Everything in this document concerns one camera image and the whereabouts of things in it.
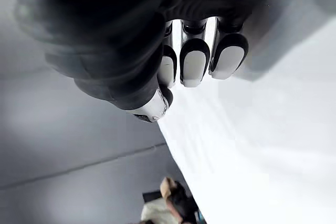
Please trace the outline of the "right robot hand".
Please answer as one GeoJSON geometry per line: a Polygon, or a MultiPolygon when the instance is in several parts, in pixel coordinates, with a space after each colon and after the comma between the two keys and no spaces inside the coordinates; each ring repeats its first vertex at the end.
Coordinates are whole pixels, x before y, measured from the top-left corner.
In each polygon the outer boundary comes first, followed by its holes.
{"type": "Polygon", "coordinates": [[[173,100],[157,78],[175,19],[223,17],[229,31],[260,0],[16,0],[20,29],[84,93],[155,122],[173,100]]]}

